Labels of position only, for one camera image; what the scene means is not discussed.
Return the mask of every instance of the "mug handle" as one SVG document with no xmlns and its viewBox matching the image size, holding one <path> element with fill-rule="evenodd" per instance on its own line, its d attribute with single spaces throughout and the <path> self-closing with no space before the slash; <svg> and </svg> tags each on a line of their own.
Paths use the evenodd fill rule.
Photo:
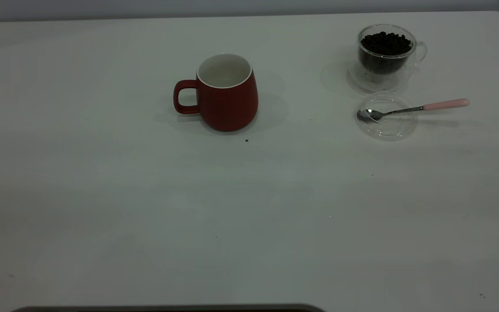
<svg viewBox="0 0 499 312">
<path fill-rule="evenodd" d="M 426 57 L 426 52 L 427 52 L 427 49 L 426 49 L 426 44 L 425 44 L 423 41 L 419 41 L 419 42 L 417 43 L 417 48 L 422 48 L 422 49 L 423 49 L 423 51 L 424 51 L 424 52 L 423 52 L 423 54 L 422 54 L 422 56 L 420 56 L 420 54 L 419 54 L 419 53 L 417 53 L 417 54 L 419 55 L 419 58 L 418 58 L 418 59 L 419 59 L 419 61 L 418 61 L 417 63 L 421 63 L 421 62 L 422 62 L 422 60 L 424 60 L 424 57 Z"/>
<path fill-rule="evenodd" d="M 200 108 L 197 105 L 194 106 L 183 106 L 180 105 L 178 102 L 178 94 L 180 93 L 180 90 L 182 89 L 189 89 L 189 88 L 196 88 L 196 81 L 195 80 L 182 80 L 178 81 L 175 85 L 175 94 L 173 97 L 174 103 L 175 103 L 175 109 L 177 112 L 181 114 L 197 114 L 200 112 Z"/>
</svg>

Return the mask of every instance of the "spoon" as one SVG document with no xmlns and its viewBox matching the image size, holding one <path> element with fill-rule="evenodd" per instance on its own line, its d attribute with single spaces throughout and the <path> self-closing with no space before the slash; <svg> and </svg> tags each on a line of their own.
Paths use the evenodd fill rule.
<svg viewBox="0 0 499 312">
<path fill-rule="evenodd" d="M 406 108 L 406 109 L 398 109 L 393 112 L 381 113 L 375 111 L 373 109 L 360 109 L 357 111 L 357 118 L 362 122 L 372 122 L 378 121 L 380 118 L 386 115 L 399 114 L 399 113 L 408 113 L 408 112 L 417 112 L 417 111 L 434 111 L 436 109 L 446 109 L 446 108 L 457 108 L 464 107 L 469 105 L 468 99 L 457 99 L 451 101 L 440 101 L 438 103 L 427 104 L 419 107 Z"/>
</svg>

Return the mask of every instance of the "tabletop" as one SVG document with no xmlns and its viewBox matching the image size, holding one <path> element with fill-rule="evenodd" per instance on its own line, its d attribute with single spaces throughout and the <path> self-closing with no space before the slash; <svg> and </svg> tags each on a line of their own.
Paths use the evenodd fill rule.
<svg viewBox="0 0 499 312">
<path fill-rule="evenodd" d="M 376 23 L 428 45 L 412 103 L 471 105 L 360 132 Z M 259 90 L 234 133 L 172 103 L 220 52 Z M 0 23 L 0 312 L 279 302 L 499 311 L 499 13 Z"/>
</svg>

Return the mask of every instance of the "clear plastic lid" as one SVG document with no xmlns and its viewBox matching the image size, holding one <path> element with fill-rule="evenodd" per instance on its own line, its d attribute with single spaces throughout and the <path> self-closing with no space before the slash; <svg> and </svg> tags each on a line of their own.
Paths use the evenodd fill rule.
<svg viewBox="0 0 499 312">
<path fill-rule="evenodd" d="M 379 140 L 401 140 L 409 136 L 417 126 L 415 113 L 398 113 L 378 118 L 374 111 L 388 113 L 411 108 L 408 99 L 392 92 L 379 92 L 363 100 L 355 111 L 358 127 L 369 136 Z"/>
</svg>

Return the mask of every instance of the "glass cup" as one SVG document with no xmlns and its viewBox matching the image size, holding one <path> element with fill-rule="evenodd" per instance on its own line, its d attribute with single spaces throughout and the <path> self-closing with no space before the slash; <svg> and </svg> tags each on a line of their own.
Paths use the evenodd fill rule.
<svg viewBox="0 0 499 312">
<path fill-rule="evenodd" d="M 380 32 L 405 36 L 411 41 L 412 48 L 400 55 L 380 55 L 361 44 L 365 36 Z M 418 42 L 404 28 L 388 24 L 372 25 L 363 29 L 357 37 L 356 46 L 357 58 L 350 66 L 350 77 L 356 85 L 368 92 L 394 91 L 404 86 L 415 65 L 421 62 L 427 53 L 424 42 Z"/>
</svg>

